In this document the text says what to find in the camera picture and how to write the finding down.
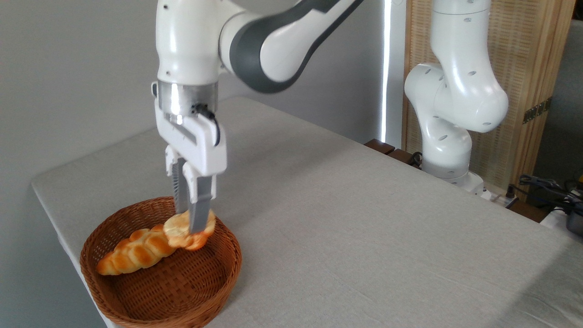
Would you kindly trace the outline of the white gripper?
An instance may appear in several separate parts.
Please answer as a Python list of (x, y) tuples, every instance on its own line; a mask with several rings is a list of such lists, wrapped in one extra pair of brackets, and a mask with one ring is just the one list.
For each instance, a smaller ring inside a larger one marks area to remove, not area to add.
[(216, 197), (214, 175), (227, 168), (226, 137), (216, 118), (218, 84), (154, 82), (152, 95), (158, 133), (168, 143), (175, 212), (188, 210), (189, 233), (200, 233)]

